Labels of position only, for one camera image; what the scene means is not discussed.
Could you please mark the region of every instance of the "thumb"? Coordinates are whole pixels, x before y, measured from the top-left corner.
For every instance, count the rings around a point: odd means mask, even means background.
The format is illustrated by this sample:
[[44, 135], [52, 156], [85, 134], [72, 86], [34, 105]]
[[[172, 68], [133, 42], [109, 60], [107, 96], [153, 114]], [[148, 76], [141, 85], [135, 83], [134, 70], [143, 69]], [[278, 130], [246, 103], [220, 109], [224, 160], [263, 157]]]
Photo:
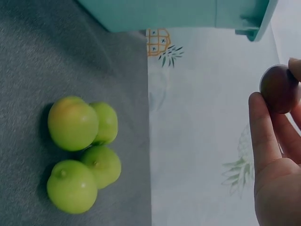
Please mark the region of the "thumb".
[[301, 81], [301, 60], [290, 58], [288, 61], [288, 69], [290, 69], [298, 81]]

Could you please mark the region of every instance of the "reddish blush on fruit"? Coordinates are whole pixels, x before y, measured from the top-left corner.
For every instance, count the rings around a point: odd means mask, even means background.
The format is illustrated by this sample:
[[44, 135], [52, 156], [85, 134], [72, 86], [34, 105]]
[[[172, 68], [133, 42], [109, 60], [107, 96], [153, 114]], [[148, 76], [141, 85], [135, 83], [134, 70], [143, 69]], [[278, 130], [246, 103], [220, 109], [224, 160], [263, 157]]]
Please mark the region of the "reddish blush on fruit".
[[277, 113], [290, 112], [299, 103], [301, 86], [285, 65], [275, 65], [262, 76], [260, 92], [268, 107]]

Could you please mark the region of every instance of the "fruit stem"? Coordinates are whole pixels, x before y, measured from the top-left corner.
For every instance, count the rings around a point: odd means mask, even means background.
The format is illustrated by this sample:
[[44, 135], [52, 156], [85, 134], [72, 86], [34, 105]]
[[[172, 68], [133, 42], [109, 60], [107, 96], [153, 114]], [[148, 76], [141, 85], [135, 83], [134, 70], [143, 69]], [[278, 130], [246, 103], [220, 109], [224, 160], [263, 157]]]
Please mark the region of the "fruit stem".
[[61, 170], [61, 176], [62, 176], [62, 177], [65, 177], [65, 176], [66, 176], [66, 171], [63, 170], [63, 169]]
[[93, 162], [93, 165], [94, 165], [94, 166], [98, 166], [98, 165], [99, 165], [99, 162], [94, 161], [94, 162]]

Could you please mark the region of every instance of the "finger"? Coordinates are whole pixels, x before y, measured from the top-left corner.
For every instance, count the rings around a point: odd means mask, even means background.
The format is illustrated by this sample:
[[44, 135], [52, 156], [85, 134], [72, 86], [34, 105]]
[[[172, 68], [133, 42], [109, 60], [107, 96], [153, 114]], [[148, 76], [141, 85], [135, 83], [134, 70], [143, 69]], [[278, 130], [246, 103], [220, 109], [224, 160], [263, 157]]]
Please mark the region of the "finger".
[[284, 114], [272, 113], [274, 131], [284, 153], [295, 163], [301, 163], [301, 137]]
[[299, 103], [293, 110], [291, 110], [291, 116], [296, 125], [301, 129], [301, 104]]
[[250, 129], [255, 174], [282, 158], [267, 106], [260, 93], [249, 98]]
[[298, 81], [301, 81], [301, 60], [290, 58], [288, 61], [288, 69], [290, 69]]

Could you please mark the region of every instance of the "hand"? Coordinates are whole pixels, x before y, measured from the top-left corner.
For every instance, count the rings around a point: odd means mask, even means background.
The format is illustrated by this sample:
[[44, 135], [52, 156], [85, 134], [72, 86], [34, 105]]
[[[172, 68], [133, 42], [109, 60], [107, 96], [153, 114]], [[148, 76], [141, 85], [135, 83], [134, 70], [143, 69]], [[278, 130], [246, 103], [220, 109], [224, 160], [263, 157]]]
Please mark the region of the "hand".
[[[301, 81], [301, 61], [291, 59], [289, 68]], [[260, 93], [250, 96], [249, 114], [258, 222], [260, 226], [300, 226], [301, 137], [285, 115], [269, 113]], [[291, 116], [301, 128], [301, 105]]]

